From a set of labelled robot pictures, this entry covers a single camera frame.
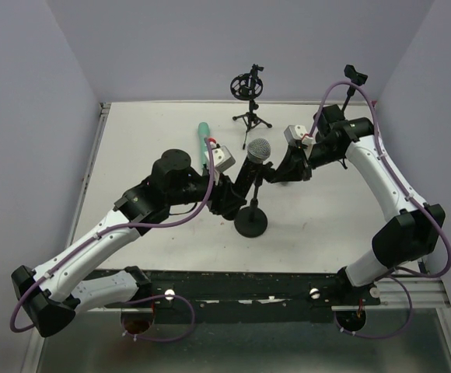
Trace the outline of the short black round-base stand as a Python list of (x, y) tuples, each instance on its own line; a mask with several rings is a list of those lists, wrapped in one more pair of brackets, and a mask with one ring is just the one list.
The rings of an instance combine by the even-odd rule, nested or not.
[(250, 200), (250, 204), (241, 208), (234, 219), (235, 229), (244, 237), (259, 237), (267, 229), (267, 215), (258, 207), (258, 194), (263, 184), (264, 174), (272, 173), (272, 166), (272, 162), (262, 165), (262, 169), (257, 172), (253, 182), (253, 197)]

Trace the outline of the black microphone silver grille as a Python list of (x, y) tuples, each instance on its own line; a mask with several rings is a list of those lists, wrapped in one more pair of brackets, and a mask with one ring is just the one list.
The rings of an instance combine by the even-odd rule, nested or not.
[(236, 177), (236, 181), (233, 184), (234, 192), (245, 198), (249, 193), (249, 190), (257, 177), (257, 174), (261, 171), (264, 162), (271, 155), (271, 145), (268, 140), (264, 138), (253, 139), (246, 147), (246, 158), (239, 173)]

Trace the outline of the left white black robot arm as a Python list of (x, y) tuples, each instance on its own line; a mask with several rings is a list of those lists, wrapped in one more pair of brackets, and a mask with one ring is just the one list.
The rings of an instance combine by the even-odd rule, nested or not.
[(227, 220), (235, 218), (246, 203), (256, 167), (244, 161), (231, 180), (224, 171), (235, 160), (225, 148), (213, 148), (204, 155), (205, 174), (201, 175), (186, 152), (165, 151), (153, 163), (150, 175), (126, 190), (82, 238), (45, 263), (12, 272), (16, 307), (26, 312), (42, 337), (63, 330), (81, 312), (132, 302), (136, 294), (147, 293), (149, 281), (137, 267), (95, 280), (88, 275), (149, 230), (183, 225), (203, 208)]

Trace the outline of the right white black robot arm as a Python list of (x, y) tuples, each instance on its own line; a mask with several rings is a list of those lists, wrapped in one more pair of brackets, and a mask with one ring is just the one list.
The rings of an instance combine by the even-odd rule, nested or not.
[(432, 253), (446, 213), (406, 181), (376, 139), (372, 121), (366, 117), (348, 120), (339, 106), (330, 105), (322, 109), (316, 128), (311, 138), (302, 125), (286, 127), (285, 157), (267, 181), (306, 181), (314, 169), (348, 160), (372, 191), (386, 222), (372, 238), (370, 250), (337, 272), (337, 289), (349, 292), (365, 287), (400, 265)]

